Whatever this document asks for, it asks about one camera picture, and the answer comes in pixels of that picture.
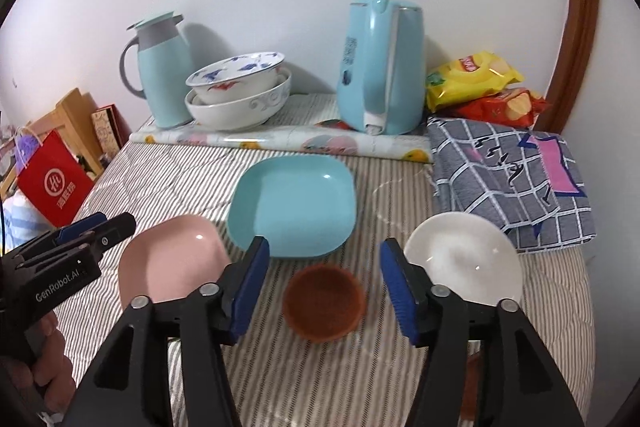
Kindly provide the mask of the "person's left hand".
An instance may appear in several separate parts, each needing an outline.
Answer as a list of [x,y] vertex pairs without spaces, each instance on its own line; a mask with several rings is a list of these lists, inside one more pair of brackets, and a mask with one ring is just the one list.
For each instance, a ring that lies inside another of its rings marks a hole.
[[65,338],[58,329],[58,317],[51,311],[39,323],[44,337],[40,357],[32,366],[7,357],[1,358],[1,366],[8,372],[12,385],[24,390],[33,385],[46,389],[44,404],[54,413],[64,414],[72,401],[76,383],[73,365],[64,355]]

